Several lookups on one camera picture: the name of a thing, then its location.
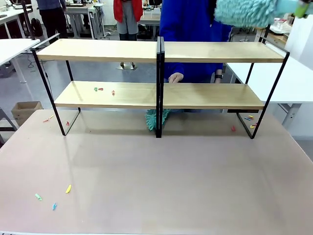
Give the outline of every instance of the red object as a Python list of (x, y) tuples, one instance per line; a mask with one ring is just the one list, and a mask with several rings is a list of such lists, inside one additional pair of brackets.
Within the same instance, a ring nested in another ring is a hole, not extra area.
[[(133, 10), (135, 19), (138, 22), (143, 14), (142, 10), (142, 1), (141, 0), (132, 0)], [(114, 18), (122, 23), (123, 21), (123, 7), (122, 7), (122, 0), (114, 0), (113, 2), (113, 11), (114, 11)]]

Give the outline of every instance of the wristwatch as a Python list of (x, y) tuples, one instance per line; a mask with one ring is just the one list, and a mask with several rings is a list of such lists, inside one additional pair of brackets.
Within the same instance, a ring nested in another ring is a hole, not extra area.
[(216, 79), (216, 78), (223, 79), (223, 75), (218, 75), (218, 74), (216, 74), (214, 78), (215, 78), (215, 79)]

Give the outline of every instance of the blue jacket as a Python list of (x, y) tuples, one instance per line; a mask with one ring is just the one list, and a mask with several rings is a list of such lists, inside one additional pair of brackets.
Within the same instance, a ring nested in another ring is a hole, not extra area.
[(66, 7), (65, 0), (37, 0), (39, 10), (50, 10)]
[[(208, 14), (210, 0), (163, 0), (160, 35), (174, 42), (226, 42), (231, 26), (213, 21)], [(184, 74), (182, 82), (209, 81), (212, 73), (222, 69), (218, 63), (166, 63), (165, 79), (173, 73)]]

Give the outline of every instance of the shelf board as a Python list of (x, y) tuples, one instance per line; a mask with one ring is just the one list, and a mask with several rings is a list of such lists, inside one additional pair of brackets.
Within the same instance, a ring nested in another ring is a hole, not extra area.
[(263, 109), (246, 84), (164, 84), (164, 109)]
[(279, 63), (284, 57), (255, 42), (165, 42), (165, 62)]
[(41, 60), (156, 63), (157, 42), (59, 39), (37, 55)]
[[(95, 87), (103, 91), (96, 92)], [(58, 107), (155, 109), (156, 84), (73, 81), (54, 103)]]

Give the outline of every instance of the brown box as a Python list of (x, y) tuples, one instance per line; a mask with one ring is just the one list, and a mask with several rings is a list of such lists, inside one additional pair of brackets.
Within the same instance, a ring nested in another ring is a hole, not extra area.
[(18, 102), (12, 109), (12, 115), (19, 126), (38, 109), (43, 109), (40, 101)]

